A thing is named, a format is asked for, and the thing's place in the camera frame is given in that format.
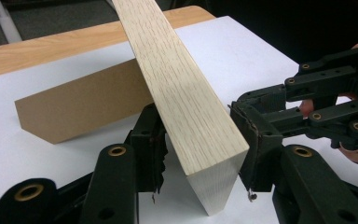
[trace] clamp jaw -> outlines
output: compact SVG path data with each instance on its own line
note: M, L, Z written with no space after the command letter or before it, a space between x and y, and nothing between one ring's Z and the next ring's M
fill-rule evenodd
M347 92L356 99L336 105ZM298 107L286 109L286 102L306 99L314 106L307 118ZM256 198L253 192L272 191L275 185L273 201L281 223L358 223L358 200L322 157L308 147L282 145L285 137L305 134L330 138L333 148L358 149L358 49L303 63L284 84L246 92L230 108L250 146L240 172L250 200Z

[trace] wood grain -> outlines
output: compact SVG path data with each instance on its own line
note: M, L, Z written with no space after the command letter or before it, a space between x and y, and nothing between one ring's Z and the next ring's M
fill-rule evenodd
M224 208L248 149L154 0L113 0L193 190L209 215Z
M214 18L200 7L164 12L175 28ZM127 41L118 21L0 46L0 75Z

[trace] white table surface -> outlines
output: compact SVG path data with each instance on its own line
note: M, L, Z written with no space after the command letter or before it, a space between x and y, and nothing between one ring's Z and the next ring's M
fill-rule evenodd
M177 33L224 105L246 91L281 84L297 71L296 63L229 17L180 28ZM130 45L123 43L0 76L0 197L25 179L49 178L59 188L90 173L99 151L123 142L137 120L133 116L52 145L21 129L14 101L133 57ZM284 143L317 149L342 179L358 186L358 165L331 149L328 139L299 136ZM258 193L250 203L239 179L226 209L207 217L168 144L165 182L155 195L156 203L151 193L140 195L141 223L278 223L271 193Z

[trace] hand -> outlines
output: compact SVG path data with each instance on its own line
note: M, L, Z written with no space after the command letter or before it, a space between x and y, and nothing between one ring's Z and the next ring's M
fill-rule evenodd
M355 46L353 46L353 49L356 49L356 48L358 48L358 44L356 44ZM350 97L351 99L355 99L355 98L356 98L356 96L354 96L354 95L351 94L351 93L345 93L345 94L342 94L341 96L347 96L347 97ZM304 118L307 118L307 117L308 117L308 114L313 111L313 102L312 102L312 100L304 100L304 101L301 103L299 109L300 109L301 113L303 114ZM347 149L345 149L343 146L341 146L339 150L340 150L340 151L342 152L342 154L344 154L349 160L358 163L358 150L355 150L355 151L347 150Z

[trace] wooden board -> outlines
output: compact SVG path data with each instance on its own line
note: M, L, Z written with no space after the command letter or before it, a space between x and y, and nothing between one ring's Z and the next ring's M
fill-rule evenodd
M154 0L113 0L188 181L221 211L248 145Z
M164 15L174 28L214 19L214 16L203 8L194 6L165 11ZM127 41L127 37L123 27L120 22L114 21L2 45L0 46L0 75L124 41Z
M15 102L22 129L52 144L137 114L151 103L135 60Z

